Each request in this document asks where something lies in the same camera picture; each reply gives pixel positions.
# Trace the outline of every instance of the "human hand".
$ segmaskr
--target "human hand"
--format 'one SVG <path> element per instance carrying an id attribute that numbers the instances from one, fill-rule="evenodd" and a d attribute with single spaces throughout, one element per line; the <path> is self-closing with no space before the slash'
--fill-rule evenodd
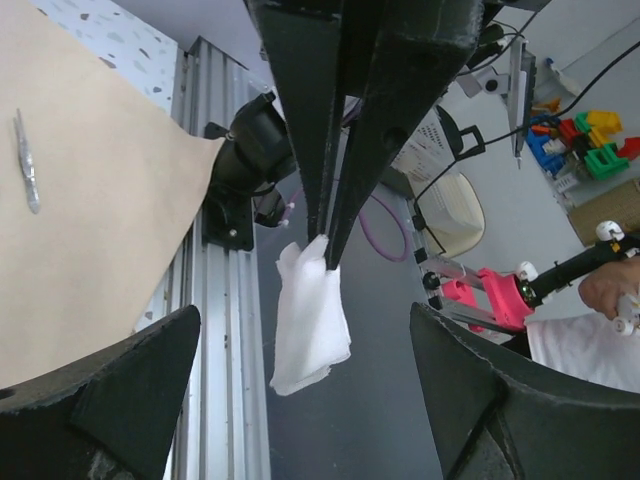
<path id="1" fill-rule="evenodd" d="M 603 265 L 580 284 L 578 291 L 582 301 L 587 307 L 613 320 L 618 314 L 620 297 L 638 295 L 639 265 L 637 259 Z"/>

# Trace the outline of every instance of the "speckled surface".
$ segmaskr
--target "speckled surface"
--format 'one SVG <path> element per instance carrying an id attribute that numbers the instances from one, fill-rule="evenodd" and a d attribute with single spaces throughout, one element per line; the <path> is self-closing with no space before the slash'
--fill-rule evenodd
<path id="1" fill-rule="evenodd" d="M 109 68 L 171 111 L 178 44 L 110 0 L 31 0 Z"/>

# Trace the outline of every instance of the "person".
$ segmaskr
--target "person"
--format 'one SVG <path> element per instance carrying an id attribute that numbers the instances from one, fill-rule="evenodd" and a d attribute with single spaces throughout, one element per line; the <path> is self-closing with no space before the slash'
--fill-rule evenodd
<path id="1" fill-rule="evenodd" d="M 580 283 L 579 293 L 594 312 L 527 324 L 531 359 L 601 385 L 640 393 L 640 336 L 621 336 L 611 320 L 620 297 L 639 295 L 640 256 L 611 262 Z"/>

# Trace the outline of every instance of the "brown paper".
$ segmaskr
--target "brown paper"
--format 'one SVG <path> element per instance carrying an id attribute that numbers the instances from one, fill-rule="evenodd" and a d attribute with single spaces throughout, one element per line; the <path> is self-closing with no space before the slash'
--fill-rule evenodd
<path id="1" fill-rule="evenodd" d="M 16 108 L 37 215 L 17 157 Z M 26 0 L 0 2 L 0 387 L 131 332 L 219 147 L 186 134 Z"/>

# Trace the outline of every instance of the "tweezers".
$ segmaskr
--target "tweezers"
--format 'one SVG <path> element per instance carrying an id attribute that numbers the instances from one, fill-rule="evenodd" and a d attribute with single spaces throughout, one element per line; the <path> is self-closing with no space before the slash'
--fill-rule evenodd
<path id="1" fill-rule="evenodd" d="M 27 203 L 33 213 L 38 213 L 40 211 L 40 196 L 36 186 L 36 172 L 33 168 L 33 156 L 31 155 L 29 142 L 27 142 L 27 136 L 24 133 L 24 124 L 22 123 L 22 114 L 19 108 L 16 110 L 13 126 L 18 137 L 18 159 L 20 160 L 22 176 L 27 189 Z"/>

